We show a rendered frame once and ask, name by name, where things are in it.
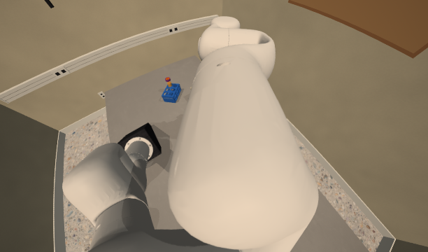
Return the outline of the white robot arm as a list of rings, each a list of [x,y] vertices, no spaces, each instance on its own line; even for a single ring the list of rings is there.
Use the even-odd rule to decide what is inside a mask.
[[[239,45],[246,43],[261,45]],[[290,252],[312,220],[318,186],[268,82],[272,38],[220,16],[198,53],[168,177],[184,229],[152,224],[144,193],[150,141],[107,143],[62,184],[95,227],[88,252]]]

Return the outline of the blue tube rack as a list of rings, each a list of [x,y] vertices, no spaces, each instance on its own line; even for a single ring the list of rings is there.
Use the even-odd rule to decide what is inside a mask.
[[[170,90],[169,90],[170,88]],[[166,89],[168,89],[166,91]],[[177,98],[180,94],[180,84],[176,84],[176,83],[172,83],[171,87],[168,87],[168,85],[166,86],[166,89],[164,90],[163,94],[162,94],[162,98],[165,102],[171,102],[171,103],[176,103]],[[166,92],[166,94],[164,95],[164,93]]]

